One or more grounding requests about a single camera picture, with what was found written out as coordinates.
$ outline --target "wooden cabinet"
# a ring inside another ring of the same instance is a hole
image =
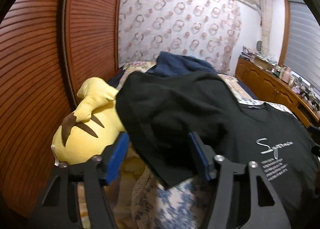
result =
[[[262,101],[277,103],[289,108],[300,121],[309,127],[319,126],[319,119],[307,104],[282,80],[260,69],[252,62],[239,58],[235,77],[246,84]]]

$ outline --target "brown slatted panel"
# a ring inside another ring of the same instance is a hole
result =
[[[17,0],[0,25],[0,190],[26,217],[54,163],[52,137],[71,111],[58,60],[57,5]]]
[[[89,77],[105,80],[117,70],[119,0],[67,0],[65,46],[74,93]]]

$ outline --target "wall tapestry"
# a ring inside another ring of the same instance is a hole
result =
[[[228,74],[241,30],[236,0],[121,0],[119,66],[160,51],[193,55]]]

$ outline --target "patterned bed sheet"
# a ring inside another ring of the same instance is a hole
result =
[[[125,64],[123,69],[126,71],[117,89],[122,88],[128,75],[133,71],[146,72],[155,64],[148,61]],[[231,89],[239,103],[248,105],[263,103],[263,101],[253,100],[238,84],[236,78],[224,74],[219,76]],[[283,105],[269,104],[281,111],[290,112]],[[190,178],[165,191],[132,147],[129,148],[121,165],[117,180],[110,186],[104,187],[104,190],[119,229],[198,228],[211,194],[206,183],[198,177]],[[83,227],[89,229],[91,228],[90,220],[82,183],[78,184],[78,199]]]

